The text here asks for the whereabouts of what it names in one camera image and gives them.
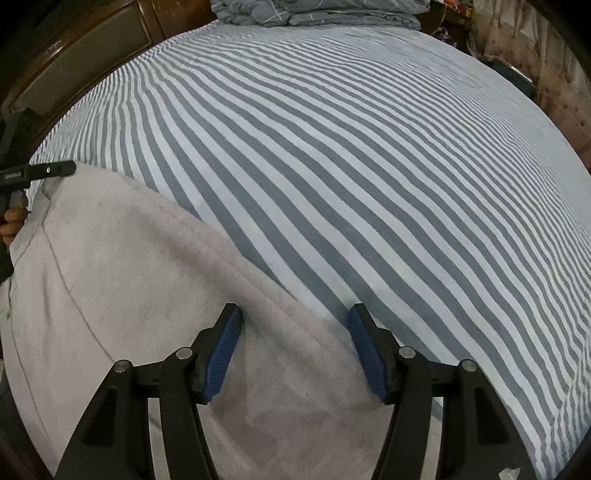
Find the hand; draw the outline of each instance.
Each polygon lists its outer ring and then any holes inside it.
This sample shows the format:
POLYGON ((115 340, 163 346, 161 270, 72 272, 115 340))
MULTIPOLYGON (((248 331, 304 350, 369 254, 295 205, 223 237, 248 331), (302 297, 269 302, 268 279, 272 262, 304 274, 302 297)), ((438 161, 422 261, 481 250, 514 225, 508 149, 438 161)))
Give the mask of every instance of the hand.
POLYGON ((2 225, 0 225, 0 240, 4 241, 5 244, 10 245, 24 225, 29 214, 28 205, 29 200, 27 197, 23 197, 16 207, 6 212, 0 212, 0 220, 3 221, 2 225))

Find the blue gripper pad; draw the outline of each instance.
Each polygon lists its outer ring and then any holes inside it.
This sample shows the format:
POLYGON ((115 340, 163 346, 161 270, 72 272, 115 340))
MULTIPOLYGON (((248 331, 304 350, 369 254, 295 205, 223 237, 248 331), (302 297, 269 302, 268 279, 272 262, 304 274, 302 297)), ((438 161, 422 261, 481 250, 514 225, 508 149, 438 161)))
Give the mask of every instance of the blue gripper pad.
POLYGON ((228 365, 230 365, 230 360, 232 359, 232 354, 236 348, 241 331, 242 311, 239 307, 235 307, 205 367, 206 380, 203 389, 203 398, 208 402, 220 393, 222 389, 223 379, 228 371, 228 365))
POLYGON ((386 366, 355 306, 349 310, 349 333, 359 355, 369 389, 379 397, 381 402, 385 402, 389 395, 386 385, 386 366))

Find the curtain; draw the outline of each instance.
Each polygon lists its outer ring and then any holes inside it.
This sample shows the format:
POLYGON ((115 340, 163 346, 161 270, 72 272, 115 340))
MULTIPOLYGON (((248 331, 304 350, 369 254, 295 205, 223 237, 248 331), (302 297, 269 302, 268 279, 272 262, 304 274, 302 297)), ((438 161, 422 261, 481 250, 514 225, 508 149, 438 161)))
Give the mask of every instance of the curtain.
POLYGON ((552 25, 525 0, 475 0, 468 49, 536 84, 535 101, 591 168, 591 82, 552 25))

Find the gray comforter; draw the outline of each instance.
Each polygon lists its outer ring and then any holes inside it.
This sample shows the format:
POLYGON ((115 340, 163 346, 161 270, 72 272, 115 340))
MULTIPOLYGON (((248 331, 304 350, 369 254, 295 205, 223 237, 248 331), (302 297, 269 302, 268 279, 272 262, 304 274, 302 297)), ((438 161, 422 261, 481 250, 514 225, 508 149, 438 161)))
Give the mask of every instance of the gray comforter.
POLYGON ((413 16, 428 0, 212 0, 212 10, 235 25, 392 25, 419 30, 413 16))

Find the striped bed sheet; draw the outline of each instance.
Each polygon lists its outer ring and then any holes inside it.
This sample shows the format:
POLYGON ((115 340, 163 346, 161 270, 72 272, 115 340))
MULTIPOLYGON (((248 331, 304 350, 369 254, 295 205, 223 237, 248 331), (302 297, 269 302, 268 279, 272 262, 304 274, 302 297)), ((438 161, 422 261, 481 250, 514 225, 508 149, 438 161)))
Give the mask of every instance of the striped bed sheet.
POLYGON ((589 175, 475 59, 393 27, 214 22, 72 107, 33 163, 65 158, 174 199, 327 322, 362 301, 428 358, 475 359, 540 479, 589 429, 589 175))

